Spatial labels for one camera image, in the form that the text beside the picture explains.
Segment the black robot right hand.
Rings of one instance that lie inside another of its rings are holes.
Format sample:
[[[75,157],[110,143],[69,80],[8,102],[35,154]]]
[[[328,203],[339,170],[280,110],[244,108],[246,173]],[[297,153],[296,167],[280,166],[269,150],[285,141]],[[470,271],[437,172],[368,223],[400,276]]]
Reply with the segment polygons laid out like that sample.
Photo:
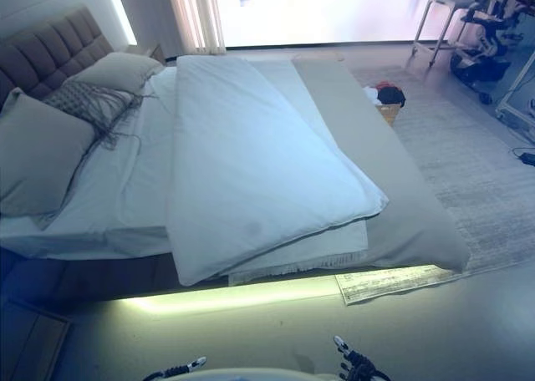
[[[369,358],[355,351],[340,336],[334,336],[334,344],[344,361],[340,364],[343,372],[339,374],[341,380],[348,381],[390,381],[390,377],[375,367]]]

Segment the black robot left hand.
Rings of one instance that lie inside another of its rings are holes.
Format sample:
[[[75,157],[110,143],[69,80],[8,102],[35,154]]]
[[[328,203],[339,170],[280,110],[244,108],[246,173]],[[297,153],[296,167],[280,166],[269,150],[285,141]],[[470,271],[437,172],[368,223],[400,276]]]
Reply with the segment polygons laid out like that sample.
[[[154,373],[151,373],[143,378],[144,381],[160,380],[164,378],[172,378],[178,375],[192,373],[197,371],[197,369],[203,367],[207,362],[207,357],[199,357],[192,362],[187,364],[175,366],[168,369],[158,370]]]

